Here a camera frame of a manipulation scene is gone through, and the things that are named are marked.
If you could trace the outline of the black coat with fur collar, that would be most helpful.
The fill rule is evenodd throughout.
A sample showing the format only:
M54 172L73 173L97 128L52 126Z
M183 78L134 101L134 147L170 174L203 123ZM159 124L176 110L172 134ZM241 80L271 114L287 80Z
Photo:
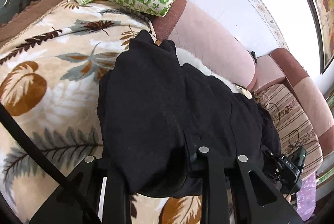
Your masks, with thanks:
M174 42L156 45L144 30L101 78L97 115L103 156L119 168L131 194L199 195L201 180L189 176L191 142L222 156L244 154L258 167L262 146L281 152L268 111L214 76L180 64Z

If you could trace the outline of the striped beige floral pillow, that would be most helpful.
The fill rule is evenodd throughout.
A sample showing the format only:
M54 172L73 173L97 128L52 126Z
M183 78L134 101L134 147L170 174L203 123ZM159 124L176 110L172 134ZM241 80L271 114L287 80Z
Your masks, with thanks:
M323 153L316 132L302 106L283 84L272 85L255 94L256 99L270 113L280 136L281 152L289 156L300 146L307 151L304 180L319 169Z

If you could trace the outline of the pink maroon side cushion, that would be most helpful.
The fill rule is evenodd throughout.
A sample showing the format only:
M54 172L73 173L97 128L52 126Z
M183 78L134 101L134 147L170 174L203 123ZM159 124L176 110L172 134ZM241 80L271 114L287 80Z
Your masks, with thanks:
M298 100L313 126L323 156L333 153L333 115L319 88L292 54L278 48L257 58L254 92L284 84Z

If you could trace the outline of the pink bed headboard cushion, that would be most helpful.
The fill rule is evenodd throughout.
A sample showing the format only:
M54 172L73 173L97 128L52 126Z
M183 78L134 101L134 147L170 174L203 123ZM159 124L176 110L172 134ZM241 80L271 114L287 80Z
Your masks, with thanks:
M152 18L158 40L170 39L215 74L252 90L255 61L219 22L187 0L176 0L164 17Z

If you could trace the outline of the leaf pattern beige blanket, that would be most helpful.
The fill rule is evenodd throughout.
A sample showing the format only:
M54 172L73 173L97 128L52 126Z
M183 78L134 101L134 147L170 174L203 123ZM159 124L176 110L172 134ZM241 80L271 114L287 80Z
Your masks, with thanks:
M39 0L1 24L1 103L62 173L101 156L99 81L140 31L160 42L152 18L105 0ZM226 79L177 50L182 61Z

